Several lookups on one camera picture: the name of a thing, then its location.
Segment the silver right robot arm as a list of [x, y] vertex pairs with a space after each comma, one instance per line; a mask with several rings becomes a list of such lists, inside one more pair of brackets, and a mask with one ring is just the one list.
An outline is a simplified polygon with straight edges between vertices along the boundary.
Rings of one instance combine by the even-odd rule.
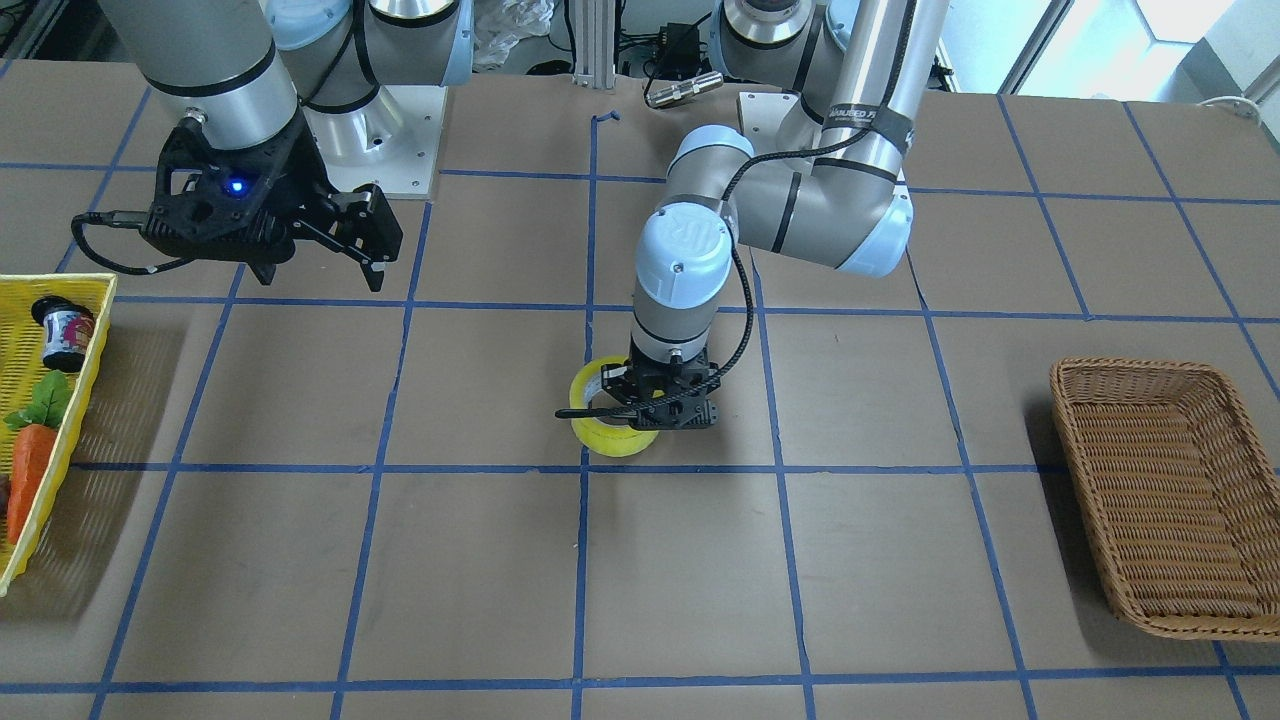
[[353, 261], [378, 292], [404, 233], [383, 179], [346, 190], [333, 167], [410, 155], [394, 86], [462, 85], [471, 1], [104, 1], [175, 124], [143, 211], [72, 219], [81, 252], [156, 275], [239, 263], [260, 284], [301, 241]]

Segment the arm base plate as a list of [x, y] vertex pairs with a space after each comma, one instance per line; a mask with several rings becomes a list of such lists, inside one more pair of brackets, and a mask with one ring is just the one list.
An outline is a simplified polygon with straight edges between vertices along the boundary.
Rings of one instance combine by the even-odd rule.
[[444, 135], [449, 90], [381, 86], [361, 108], [303, 113], [333, 186], [375, 184], [388, 199], [429, 200]]
[[841, 102], [833, 109], [835, 133], [828, 136], [823, 120], [810, 113], [800, 95], [762, 91], [739, 95], [741, 129], [756, 152], [799, 152], [835, 145], [864, 132], [859, 142], [847, 147], [814, 158], [791, 158], [785, 163], [803, 174], [812, 173], [812, 168], [819, 164], [906, 184], [902, 164], [914, 140], [914, 120], [892, 108], [867, 102]]

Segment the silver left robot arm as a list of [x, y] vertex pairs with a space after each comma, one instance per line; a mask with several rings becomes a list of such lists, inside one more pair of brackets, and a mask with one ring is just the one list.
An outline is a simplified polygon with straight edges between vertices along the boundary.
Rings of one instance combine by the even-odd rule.
[[739, 250], [882, 277], [908, 245], [902, 163], [940, 42], [945, 1], [721, 1], [713, 67], [796, 96], [762, 151], [701, 126], [678, 146], [636, 251], [628, 356], [605, 365], [613, 407], [566, 409], [637, 430], [704, 428], [731, 361], [708, 357], [718, 297], [745, 281]]

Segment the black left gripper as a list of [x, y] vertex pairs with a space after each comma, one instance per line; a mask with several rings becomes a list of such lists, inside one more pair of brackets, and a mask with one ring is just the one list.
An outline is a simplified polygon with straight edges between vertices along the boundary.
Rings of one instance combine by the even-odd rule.
[[701, 350], [687, 360], [657, 361], [644, 354], [607, 357], [603, 391], [622, 407], [609, 419], [636, 430], [696, 430], [717, 424], [719, 409], [709, 398], [719, 388], [710, 377], [719, 366]]

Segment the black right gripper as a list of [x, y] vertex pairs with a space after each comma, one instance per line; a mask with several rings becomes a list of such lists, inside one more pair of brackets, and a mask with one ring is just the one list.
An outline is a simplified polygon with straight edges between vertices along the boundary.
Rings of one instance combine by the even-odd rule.
[[404, 233], [380, 187], [335, 188], [303, 115], [247, 149], [214, 147], [205, 127], [187, 117], [166, 138], [143, 240], [169, 258], [243, 263], [260, 284], [306, 240], [353, 260], [381, 292]]

